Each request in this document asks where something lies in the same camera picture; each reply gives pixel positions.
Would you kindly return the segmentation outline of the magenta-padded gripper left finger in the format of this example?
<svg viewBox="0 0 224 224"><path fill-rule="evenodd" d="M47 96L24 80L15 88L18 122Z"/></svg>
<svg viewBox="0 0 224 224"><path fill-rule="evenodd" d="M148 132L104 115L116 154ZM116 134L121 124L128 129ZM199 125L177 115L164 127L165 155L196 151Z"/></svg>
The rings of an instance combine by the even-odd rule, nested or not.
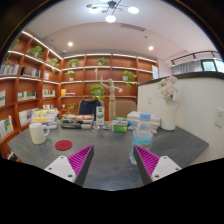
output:
<svg viewBox="0 0 224 224"><path fill-rule="evenodd" d="M59 156L45 168L45 171L75 183L78 186L82 186L85 182L93 155L94 146L90 145L68 157Z"/></svg>

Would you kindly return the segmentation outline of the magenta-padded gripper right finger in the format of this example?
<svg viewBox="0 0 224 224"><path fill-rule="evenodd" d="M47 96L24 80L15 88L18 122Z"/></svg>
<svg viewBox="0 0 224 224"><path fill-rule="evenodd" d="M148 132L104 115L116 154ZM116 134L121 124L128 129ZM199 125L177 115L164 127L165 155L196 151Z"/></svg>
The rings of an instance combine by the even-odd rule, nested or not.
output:
<svg viewBox="0 0 224 224"><path fill-rule="evenodd" d="M144 185L181 170L168 156L157 156L139 146L134 147L134 157Z"/></svg>

